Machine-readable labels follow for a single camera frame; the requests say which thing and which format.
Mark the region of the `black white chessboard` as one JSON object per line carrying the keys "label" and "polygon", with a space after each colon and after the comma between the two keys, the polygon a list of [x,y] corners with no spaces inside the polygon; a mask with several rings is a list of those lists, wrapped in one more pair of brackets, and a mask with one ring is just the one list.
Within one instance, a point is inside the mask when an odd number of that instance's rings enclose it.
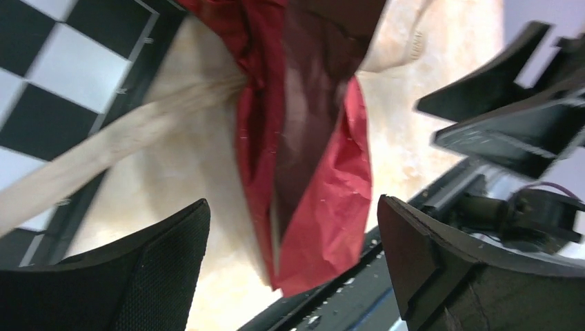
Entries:
{"label": "black white chessboard", "polygon": [[137,107],[185,16],[176,1],[2,1],[1,187]]}

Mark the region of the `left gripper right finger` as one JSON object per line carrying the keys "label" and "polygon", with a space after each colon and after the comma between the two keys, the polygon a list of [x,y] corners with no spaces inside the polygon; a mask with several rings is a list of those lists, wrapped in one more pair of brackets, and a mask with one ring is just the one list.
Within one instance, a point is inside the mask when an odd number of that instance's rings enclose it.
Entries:
{"label": "left gripper right finger", "polygon": [[377,218],[410,330],[583,330],[584,262],[520,254],[382,196]]}

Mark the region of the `dark red wrapping paper sheet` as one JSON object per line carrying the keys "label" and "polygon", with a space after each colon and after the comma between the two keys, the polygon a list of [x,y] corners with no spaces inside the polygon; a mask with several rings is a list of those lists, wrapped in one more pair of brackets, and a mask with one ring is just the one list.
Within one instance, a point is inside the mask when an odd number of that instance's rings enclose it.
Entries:
{"label": "dark red wrapping paper sheet", "polygon": [[359,260],[372,171],[356,71],[383,1],[184,1],[248,81],[241,183],[273,289],[291,297]]}

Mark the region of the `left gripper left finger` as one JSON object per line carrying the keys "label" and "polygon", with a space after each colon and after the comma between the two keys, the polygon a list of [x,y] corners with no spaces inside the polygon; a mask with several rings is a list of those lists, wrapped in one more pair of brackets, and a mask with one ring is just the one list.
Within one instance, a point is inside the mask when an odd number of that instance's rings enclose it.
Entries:
{"label": "left gripper left finger", "polygon": [[62,261],[76,298],[63,330],[185,330],[210,232],[200,199],[154,225]]}

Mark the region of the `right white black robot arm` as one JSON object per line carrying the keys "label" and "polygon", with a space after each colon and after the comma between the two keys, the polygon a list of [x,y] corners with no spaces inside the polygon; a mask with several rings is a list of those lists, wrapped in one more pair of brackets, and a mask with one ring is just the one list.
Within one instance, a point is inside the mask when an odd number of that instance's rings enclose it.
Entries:
{"label": "right white black robot arm", "polygon": [[[418,111],[450,121],[434,134],[436,146],[537,180],[584,145],[583,36],[557,40],[534,86],[515,81],[550,28],[527,23],[491,61],[417,102]],[[573,224],[583,209],[575,198],[531,188],[507,201],[467,196],[459,204],[465,228],[535,246],[549,238],[578,242]]]}

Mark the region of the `cream ribbon with gold lettering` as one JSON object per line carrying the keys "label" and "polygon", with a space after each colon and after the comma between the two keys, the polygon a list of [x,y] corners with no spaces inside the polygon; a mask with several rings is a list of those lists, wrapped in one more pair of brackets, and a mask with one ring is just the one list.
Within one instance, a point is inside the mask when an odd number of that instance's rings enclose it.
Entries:
{"label": "cream ribbon with gold lettering", "polygon": [[[431,5],[432,1],[391,1],[381,16],[372,44],[387,46],[392,59],[383,60],[381,50],[369,50],[359,71],[378,73],[419,59],[423,49],[415,46],[420,40],[418,25]],[[56,206],[118,161],[170,134],[182,121],[222,104],[240,92],[246,82],[242,74],[200,81],[134,108],[4,188],[1,235]]]}

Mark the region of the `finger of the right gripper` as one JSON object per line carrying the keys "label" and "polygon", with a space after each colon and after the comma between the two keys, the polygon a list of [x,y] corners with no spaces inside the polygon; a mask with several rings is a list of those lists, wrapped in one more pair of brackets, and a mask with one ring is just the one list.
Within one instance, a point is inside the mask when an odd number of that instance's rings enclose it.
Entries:
{"label": "finger of the right gripper", "polygon": [[460,122],[496,110],[535,94],[515,80],[550,24],[530,21],[502,52],[465,77],[420,98],[416,109],[449,121]]}
{"label": "finger of the right gripper", "polygon": [[543,92],[439,130],[433,142],[538,179],[584,143],[584,92]]}

